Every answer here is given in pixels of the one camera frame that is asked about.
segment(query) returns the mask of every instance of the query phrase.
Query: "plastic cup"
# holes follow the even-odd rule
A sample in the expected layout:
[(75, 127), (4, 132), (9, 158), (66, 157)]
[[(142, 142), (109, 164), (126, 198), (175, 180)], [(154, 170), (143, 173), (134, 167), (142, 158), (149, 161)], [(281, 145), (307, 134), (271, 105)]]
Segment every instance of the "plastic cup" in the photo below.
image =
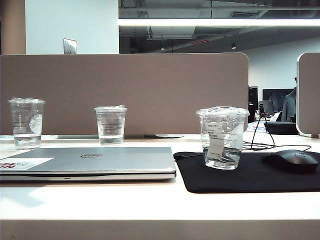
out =
[(95, 109), (100, 144), (121, 144), (124, 142), (124, 105), (97, 106)]
[(44, 100), (14, 97), (9, 101), (16, 149), (40, 146)]
[(196, 111), (200, 117), (205, 165), (232, 170), (239, 164), (243, 147), (245, 117), (249, 111), (232, 106), (215, 106)]

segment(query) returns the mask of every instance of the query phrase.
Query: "plastic cup lid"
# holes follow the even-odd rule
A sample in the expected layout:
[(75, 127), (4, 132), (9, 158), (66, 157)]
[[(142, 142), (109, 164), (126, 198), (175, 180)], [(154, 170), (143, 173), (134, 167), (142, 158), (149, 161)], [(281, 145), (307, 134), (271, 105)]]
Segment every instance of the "plastic cup lid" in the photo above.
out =
[(8, 100), (10, 104), (45, 104), (46, 101), (36, 98), (13, 97)]
[(244, 108), (233, 106), (214, 106), (211, 108), (203, 108), (195, 112), (199, 117), (231, 117), (244, 118), (250, 115), (249, 111)]
[(97, 106), (94, 110), (96, 112), (125, 112), (127, 111), (127, 108), (122, 104), (119, 106)]

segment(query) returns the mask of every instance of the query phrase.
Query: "laptop sticker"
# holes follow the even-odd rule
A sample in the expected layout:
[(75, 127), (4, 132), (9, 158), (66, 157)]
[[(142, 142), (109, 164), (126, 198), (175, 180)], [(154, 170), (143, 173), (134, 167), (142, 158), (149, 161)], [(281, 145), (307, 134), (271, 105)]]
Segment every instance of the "laptop sticker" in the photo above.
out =
[(45, 163), (54, 157), (18, 158), (8, 157), (0, 159), (0, 171), (24, 171)]

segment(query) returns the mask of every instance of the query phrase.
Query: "cup label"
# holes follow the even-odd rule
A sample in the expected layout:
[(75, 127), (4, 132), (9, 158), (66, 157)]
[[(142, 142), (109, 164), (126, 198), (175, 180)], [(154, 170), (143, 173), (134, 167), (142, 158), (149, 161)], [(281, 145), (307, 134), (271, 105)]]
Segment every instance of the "cup label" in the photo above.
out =
[(42, 114), (34, 115), (29, 122), (31, 131), (35, 134), (41, 134), (42, 132)]
[(207, 156), (212, 159), (221, 160), (225, 142), (222, 133), (222, 122), (206, 123), (206, 129), (210, 139)]

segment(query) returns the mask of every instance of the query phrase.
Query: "laptop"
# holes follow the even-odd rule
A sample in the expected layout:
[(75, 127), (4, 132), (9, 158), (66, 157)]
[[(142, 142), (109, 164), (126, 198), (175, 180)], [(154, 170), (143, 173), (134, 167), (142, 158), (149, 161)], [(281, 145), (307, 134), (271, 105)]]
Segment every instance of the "laptop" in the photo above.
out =
[(132, 181), (176, 177), (170, 147), (36, 148), (0, 159), (1, 181)]

